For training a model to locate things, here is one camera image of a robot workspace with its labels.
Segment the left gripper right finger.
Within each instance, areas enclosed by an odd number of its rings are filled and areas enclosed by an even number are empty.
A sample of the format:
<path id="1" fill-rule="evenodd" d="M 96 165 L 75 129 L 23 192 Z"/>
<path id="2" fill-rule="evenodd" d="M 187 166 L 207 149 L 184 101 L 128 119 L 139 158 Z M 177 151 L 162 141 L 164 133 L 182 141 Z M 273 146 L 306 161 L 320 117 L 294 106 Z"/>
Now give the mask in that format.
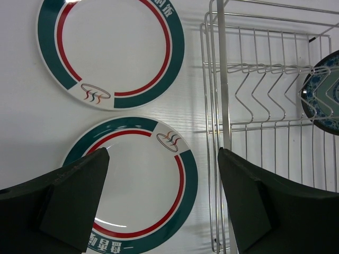
<path id="1" fill-rule="evenodd" d="M 338 193 L 296 183 L 224 148 L 218 165 L 240 253 L 338 253 Z"/>

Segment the small blue patterned plate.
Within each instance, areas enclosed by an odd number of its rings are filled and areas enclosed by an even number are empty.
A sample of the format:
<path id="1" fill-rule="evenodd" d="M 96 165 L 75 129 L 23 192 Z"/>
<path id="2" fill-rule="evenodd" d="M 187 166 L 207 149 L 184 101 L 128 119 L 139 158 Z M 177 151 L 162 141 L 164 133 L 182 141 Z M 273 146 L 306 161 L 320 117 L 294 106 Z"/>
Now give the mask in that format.
<path id="1" fill-rule="evenodd" d="M 338 135 L 338 51 L 313 67 L 300 96 L 307 118 L 321 130 Z"/>

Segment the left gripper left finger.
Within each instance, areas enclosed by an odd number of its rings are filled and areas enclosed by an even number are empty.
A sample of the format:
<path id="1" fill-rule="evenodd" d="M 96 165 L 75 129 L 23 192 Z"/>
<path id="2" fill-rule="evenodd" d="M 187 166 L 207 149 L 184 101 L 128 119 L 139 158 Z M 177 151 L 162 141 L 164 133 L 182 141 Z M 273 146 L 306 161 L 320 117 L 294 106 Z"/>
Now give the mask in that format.
<path id="1" fill-rule="evenodd" d="M 85 253 L 108 172 L 106 148 L 1 190 L 1 253 Z"/>

